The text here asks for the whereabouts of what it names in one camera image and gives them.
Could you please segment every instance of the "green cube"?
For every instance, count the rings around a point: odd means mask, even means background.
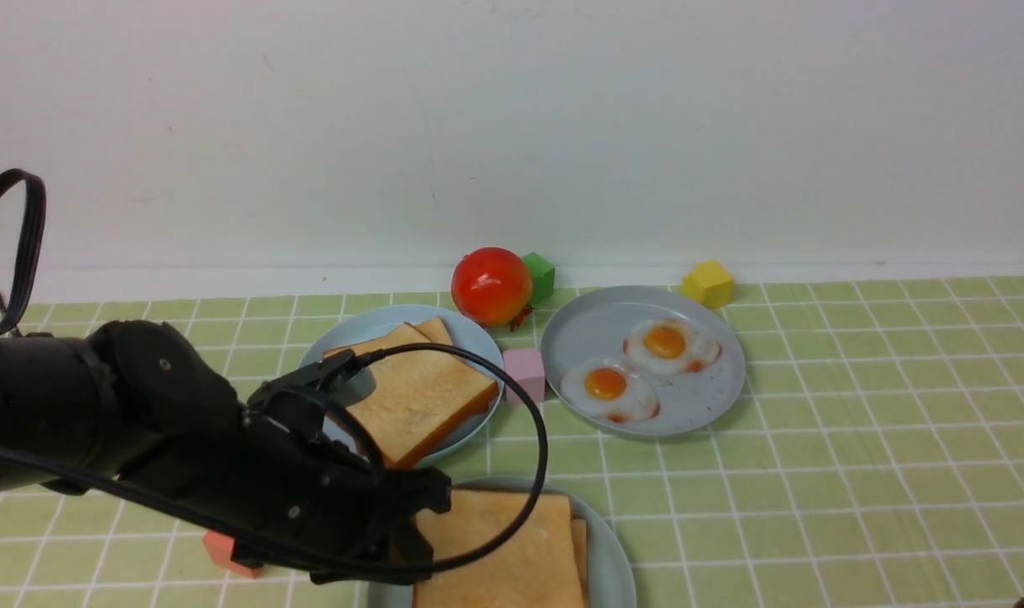
[[[557,280],[557,269],[541,255],[530,253],[523,255],[523,264],[530,270],[530,278],[535,281],[535,292],[530,294],[530,305],[538,306],[548,297],[553,296],[553,288]]]

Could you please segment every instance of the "egg yolk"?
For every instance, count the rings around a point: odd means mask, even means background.
[[[624,389],[628,387],[628,381],[616,370],[601,368],[593,370],[592,373],[587,374],[583,386],[590,396],[612,401],[624,394]]]
[[[676,359],[685,351],[685,335],[667,325],[653,328],[643,336],[643,346],[655,357]]]

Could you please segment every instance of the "black cable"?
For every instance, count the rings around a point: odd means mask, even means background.
[[[164,497],[147,492],[145,489],[132,487],[132,485],[124,485],[121,482],[111,480],[109,477],[90,473],[76,466],[65,465],[65,463],[59,463],[55,460],[0,447],[0,461],[9,463],[9,465],[37,469],[50,475],[74,481],[76,484],[86,485],[88,488],[94,488],[118,496],[120,500],[132,502],[133,504],[140,505],[140,507],[153,509],[153,511],[158,511],[177,519],[183,519],[185,522],[195,524],[195,526],[209,528],[209,530],[230,536],[237,542],[247,544],[247,546],[264,550],[273,555],[276,561],[283,566],[289,568],[314,572],[319,570],[346,572],[352,574],[352,576],[359,577],[430,576],[430,574],[453,570],[486,557],[489,553],[497,551],[502,544],[505,544],[522,527],[527,517],[530,517],[530,512],[534,511],[535,505],[541,496],[544,482],[546,482],[546,463],[549,462],[550,447],[546,439],[546,423],[542,420],[542,410],[538,407],[538,403],[535,403],[526,390],[514,378],[509,376],[507,371],[501,370],[500,365],[472,353],[472,351],[460,349],[458,346],[447,346],[437,343],[403,344],[393,346],[391,349],[375,350],[372,353],[361,354],[358,359],[361,361],[362,368],[365,368],[365,366],[389,357],[389,355],[409,353],[409,351],[413,350],[441,350],[477,363],[489,371],[489,373],[495,374],[526,405],[527,410],[530,411],[531,419],[535,421],[535,429],[538,431],[538,471],[536,471],[534,484],[531,484],[530,492],[528,492],[526,502],[524,502],[519,515],[500,534],[493,536],[488,542],[482,544],[482,546],[472,551],[457,555],[457,557],[438,559],[438,561],[431,563],[398,563],[398,565],[396,563],[361,562],[357,561],[357,559],[344,557],[324,557],[324,555],[312,553],[305,549],[287,546],[287,544],[275,541],[275,539],[264,538],[264,536],[254,533],[252,530],[234,526],[232,523],[221,522],[221,520],[203,515],[203,513],[183,505],[172,504],[169,500],[164,500]]]
[[[46,186],[38,176],[22,169],[9,169],[0,175],[0,201],[12,186],[25,181],[25,219],[20,224],[20,240],[16,244],[16,262],[12,269],[12,288],[9,301],[0,288],[0,336],[12,332],[19,336],[16,324],[20,322],[32,288],[36,285],[38,255],[42,246],[42,230],[46,227]]]

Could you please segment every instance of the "tomato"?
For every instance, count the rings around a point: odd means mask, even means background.
[[[461,259],[451,277],[455,307],[485,328],[519,327],[530,314],[527,303],[534,290],[522,259],[499,247],[485,247]]]

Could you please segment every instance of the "gray plate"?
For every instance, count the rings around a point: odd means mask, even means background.
[[[526,492],[532,481],[530,477],[484,477],[481,480],[465,481],[457,484],[457,487]],[[601,519],[595,509],[559,488],[559,485],[546,484],[544,491],[568,495],[572,500],[572,513],[586,520],[590,608],[634,608],[636,582],[632,577],[632,564],[628,562],[628,555],[616,539],[616,532]],[[414,598],[412,588],[372,583],[369,585],[366,606],[411,608]]]
[[[500,365],[501,370],[504,368],[504,357],[501,354],[500,347],[497,346],[496,341],[493,341],[493,337],[481,329],[481,325],[466,318],[466,316],[460,315],[457,311],[450,311],[450,309],[437,306],[426,306],[424,304],[385,306],[373,309],[373,311],[362,312],[360,315],[350,316],[349,319],[338,323],[338,325],[331,328],[327,334],[321,336],[312,344],[307,353],[305,353],[304,357],[302,357],[299,366],[306,366],[307,364],[319,361],[319,358],[323,357],[327,350],[335,349],[335,347],[349,346],[350,344],[380,338],[380,336],[387,335],[388,332],[393,331],[393,329],[404,322],[421,323],[433,318],[433,316],[440,316],[440,319],[444,322],[444,327],[447,328],[447,335],[451,336],[451,341],[455,345],[461,347],[461,349],[472,351],[476,355],[481,355]],[[483,415],[466,419],[461,427],[449,435],[435,448],[433,453],[422,459],[418,463],[418,466],[434,465],[436,461],[465,445],[466,440],[473,437],[477,431],[480,431],[481,427],[492,418],[493,412],[497,410],[497,403],[500,403],[501,395],[504,394],[504,383],[493,377],[493,374],[482,368],[481,365],[470,362],[468,364],[496,380],[500,392],[497,393],[497,397],[488,404],[487,411]],[[324,432],[331,438],[345,443],[346,446],[353,446],[353,439],[330,420],[325,421]]]
[[[658,416],[616,424],[593,419],[568,403],[560,392],[565,371],[590,358],[628,362],[624,339],[636,324],[664,316],[688,321],[723,346],[721,357],[698,374],[658,379],[640,370],[662,403]],[[546,381],[570,410],[616,435],[677,435],[711,424],[734,403],[743,386],[743,351],[736,336],[712,311],[688,297],[649,287],[611,287],[591,292],[560,308],[542,336]]]

